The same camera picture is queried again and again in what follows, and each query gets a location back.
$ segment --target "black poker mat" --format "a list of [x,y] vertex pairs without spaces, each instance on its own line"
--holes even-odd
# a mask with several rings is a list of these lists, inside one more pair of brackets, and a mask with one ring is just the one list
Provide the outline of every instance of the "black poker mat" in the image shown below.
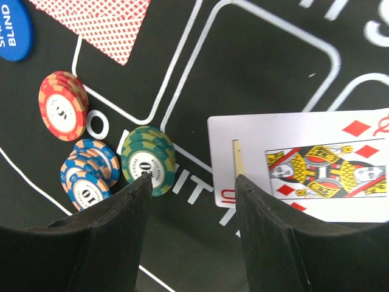
[[[74,33],[24,2],[33,51],[19,63],[0,60],[0,224],[45,226],[66,216],[63,209],[76,212],[59,180],[74,143],[46,130],[37,101],[45,76],[76,71],[138,120],[151,116],[149,124],[176,144],[177,178],[187,176],[152,199],[140,292],[248,291],[237,220],[212,193],[208,117],[388,106],[389,15],[379,14],[385,0],[152,0],[125,66],[85,41],[77,51]],[[369,23],[379,30],[367,31]],[[104,142],[116,150],[123,131],[137,124],[89,99],[91,110],[108,118]],[[112,192],[125,185],[122,178]]]

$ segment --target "red diamond symbol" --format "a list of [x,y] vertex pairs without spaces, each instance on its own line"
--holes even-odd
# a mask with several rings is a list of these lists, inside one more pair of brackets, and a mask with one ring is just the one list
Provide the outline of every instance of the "red diamond symbol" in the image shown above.
[[280,193],[282,193],[283,195],[286,195],[286,196],[288,196],[293,191],[294,191],[294,189],[292,187],[289,187],[289,186],[287,186],[285,184],[277,190],[277,192],[280,192]]
[[299,211],[305,211],[305,210],[306,210],[305,207],[303,207],[302,205],[299,205],[299,204],[297,204],[297,203],[292,203],[291,206],[292,206],[294,209],[297,209],[297,210],[299,210]]
[[357,154],[363,156],[364,158],[369,158],[371,155],[376,154],[379,150],[370,147],[369,145],[363,146],[361,149],[356,151]]
[[355,137],[358,137],[361,135],[364,131],[369,129],[370,126],[361,123],[357,120],[349,124],[346,128],[343,129],[344,132],[354,135]]

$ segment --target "white chip center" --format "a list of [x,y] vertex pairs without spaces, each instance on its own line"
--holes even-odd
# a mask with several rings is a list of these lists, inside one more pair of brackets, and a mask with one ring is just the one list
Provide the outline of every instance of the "white chip center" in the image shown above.
[[153,188],[159,187],[165,180],[163,164],[148,152],[137,152],[129,160],[129,169],[133,178],[137,179],[145,173],[151,173]]
[[98,187],[86,179],[81,179],[74,184],[73,193],[78,205],[84,209],[103,201],[103,194]]
[[68,133],[77,124],[76,113],[70,101],[64,96],[53,94],[46,103],[47,116],[50,123],[58,131]]

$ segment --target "yellow strip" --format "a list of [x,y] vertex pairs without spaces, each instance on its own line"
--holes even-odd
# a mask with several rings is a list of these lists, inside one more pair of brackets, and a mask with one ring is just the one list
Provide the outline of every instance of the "yellow strip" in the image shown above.
[[232,149],[233,149],[233,165],[235,169],[235,177],[238,175],[244,175],[244,168],[242,163],[241,156],[241,147],[239,145],[239,140],[232,141]]

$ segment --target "green poker chip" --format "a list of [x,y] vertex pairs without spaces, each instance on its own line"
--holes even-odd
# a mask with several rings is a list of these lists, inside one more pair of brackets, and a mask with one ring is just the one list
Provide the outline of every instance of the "green poker chip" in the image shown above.
[[162,196],[174,184],[174,162],[164,147],[153,141],[123,144],[121,160],[123,175],[129,183],[144,173],[151,174],[153,196]]
[[174,163],[176,163],[176,150],[174,149],[173,142],[169,138],[169,136],[152,126],[140,126],[134,129],[128,135],[128,141],[125,143],[130,143],[130,141],[152,141],[157,145],[163,145],[168,153],[168,156],[172,158]]

